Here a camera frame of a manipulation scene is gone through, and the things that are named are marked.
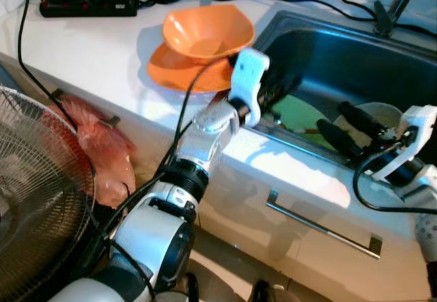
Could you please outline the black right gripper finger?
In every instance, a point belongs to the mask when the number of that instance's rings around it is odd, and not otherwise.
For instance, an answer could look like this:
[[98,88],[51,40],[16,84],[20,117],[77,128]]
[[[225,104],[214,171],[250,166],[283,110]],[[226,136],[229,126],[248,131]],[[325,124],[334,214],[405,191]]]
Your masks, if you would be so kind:
[[358,146],[349,133],[327,119],[318,119],[316,127],[324,139],[344,157],[359,159],[363,154],[362,148]]
[[389,128],[377,121],[372,115],[349,102],[341,102],[338,111],[356,130],[361,131],[371,139],[384,139]]

